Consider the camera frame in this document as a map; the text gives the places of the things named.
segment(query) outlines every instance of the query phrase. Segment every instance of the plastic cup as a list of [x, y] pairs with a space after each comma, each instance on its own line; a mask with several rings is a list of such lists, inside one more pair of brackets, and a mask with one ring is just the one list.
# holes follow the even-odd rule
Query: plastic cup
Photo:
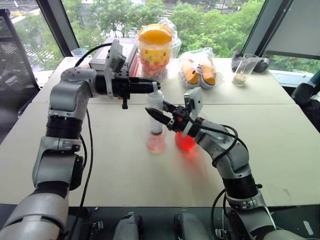
[[245, 54], [235, 71], [232, 83], [237, 86], [243, 86], [256, 67], [258, 61], [259, 58], [256, 55], [250, 53]]
[[146, 146], [152, 153], [161, 153], [166, 147], [164, 133], [155, 135], [150, 132], [147, 137]]
[[76, 48], [71, 51], [72, 56], [76, 61], [83, 57], [88, 52], [85, 48]]

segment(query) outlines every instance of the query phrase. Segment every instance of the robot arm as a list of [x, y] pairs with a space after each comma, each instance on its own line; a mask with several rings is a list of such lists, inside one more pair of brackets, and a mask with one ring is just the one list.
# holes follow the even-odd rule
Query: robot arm
[[233, 144], [234, 137], [229, 136], [230, 133], [223, 125], [197, 117], [203, 104], [201, 89], [196, 87], [188, 91], [184, 95], [184, 101], [185, 107], [163, 102], [163, 110], [171, 113], [172, 119], [156, 109], [146, 110], [169, 130], [193, 137], [211, 156], [212, 165], [222, 177], [226, 199], [231, 206], [228, 219], [235, 235], [241, 240], [303, 239], [291, 232], [276, 230], [262, 193], [252, 176], [246, 146], [237, 142], [225, 154]]
[[128, 76], [121, 52], [122, 46], [115, 40], [103, 73], [79, 67], [62, 73], [50, 93], [46, 134], [32, 172], [35, 190], [14, 209], [0, 231], [1, 240], [65, 238], [69, 191], [82, 179], [83, 158], [76, 152], [89, 98], [112, 93], [123, 99], [122, 108], [127, 109], [131, 93], [154, 90], [152, 80]]

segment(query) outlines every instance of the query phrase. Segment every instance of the book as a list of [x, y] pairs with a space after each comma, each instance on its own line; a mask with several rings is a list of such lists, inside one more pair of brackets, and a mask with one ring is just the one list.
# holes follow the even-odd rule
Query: book
[[[135, 38], [108, 38], [105, 43], [112, 43], [115, 39], [118, 39], [122, 45], [122, 54], [126, 57], [125, 63], [127, 68], [130, 70], [132, 64], [136, 63], [135, 58], [138, 57], [138, 44]], [[105, 46], [98, 50], [98, 52], [90, 60], [89, 65], [92, 69], [97, 71], [103, 71], [105, 69], [106, 58], [108, 55], [108, 50], [111, 46]]]

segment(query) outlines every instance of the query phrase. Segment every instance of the black chair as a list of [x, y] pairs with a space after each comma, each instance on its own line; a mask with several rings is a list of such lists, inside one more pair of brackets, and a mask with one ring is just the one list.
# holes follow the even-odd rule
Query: black chair
[[320, 102], [311, 97], [320, 92], [320, 70], [310, 79], [316, 83], [313, 87], [307, 83], [299, 84], [291, 97], [320, 133]]
[[40, 90], [9, 16], [0, 9], [0, 144]]

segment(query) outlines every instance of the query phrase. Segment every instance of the small cup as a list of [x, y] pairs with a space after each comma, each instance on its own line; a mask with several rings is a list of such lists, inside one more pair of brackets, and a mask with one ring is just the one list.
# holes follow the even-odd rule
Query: small cup
[[73, 49], [71, 51], [71, 54], [72, 56], [74, 56], [74, 59], [76, 61], [78, 61], [80, 58], [82, 58], [83, 55], [85, 55], [86, 53], [88, 52], [87, 49], [85, 48], [76, 48], [76, 49]]
[[256, 67], [258, 61], [259, 58], [256, 55], [251, 53], [245, 54], [235, 71], [232, 83], [237, 86], [244, 85], [247, 78], [250, 76], [250, 74]]

